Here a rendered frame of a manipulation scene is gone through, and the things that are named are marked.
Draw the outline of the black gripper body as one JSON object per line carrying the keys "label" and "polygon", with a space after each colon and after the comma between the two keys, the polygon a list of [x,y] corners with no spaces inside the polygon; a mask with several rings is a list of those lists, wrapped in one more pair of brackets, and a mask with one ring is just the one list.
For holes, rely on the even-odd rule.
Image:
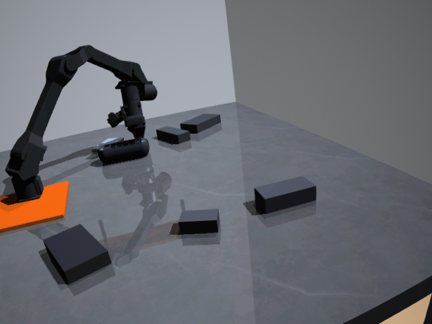
{"label": "black gripper body", "polygon": [[123,108],[126,113],[124,120],[127,128],[139,127],[145,125],[145,117],[141,109],[141,100],[131,100],[123,103]]}

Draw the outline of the dark grey switch panel with green rocker switches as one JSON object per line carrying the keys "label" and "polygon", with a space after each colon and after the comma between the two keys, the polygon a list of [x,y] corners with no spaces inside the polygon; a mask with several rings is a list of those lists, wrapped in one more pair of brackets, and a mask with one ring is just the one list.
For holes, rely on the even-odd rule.
{"label": "dark grey switch panel with green rocker switches", "polygon": [[146,138],[137,138],[103,145],[98,149],[98,156],[104,164],[110,164],[147,156],[149,149]]}

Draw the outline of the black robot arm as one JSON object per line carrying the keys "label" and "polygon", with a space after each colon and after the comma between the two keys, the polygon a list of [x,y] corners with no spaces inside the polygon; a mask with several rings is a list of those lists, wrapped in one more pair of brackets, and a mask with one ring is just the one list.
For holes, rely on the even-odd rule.
{"label": "black robot arm", "polygon": [[78,67],[85,62],[111,71],[122,80],[115,86],[122,93],[122,101],[140,99],[155,100],[156,87],[147,81],[141,66],[136,62],[118,60],[91,45],[51,58],[46,71],[46,84],[39,97],[26,131],[11,149],[10,160],[5,171],[11,178],[17,194],[17,204],[40,199],[44,187],[40,179],[39,164],[43,161],[46,146],[43,135],[55,104],[64,86],[72,80]]}

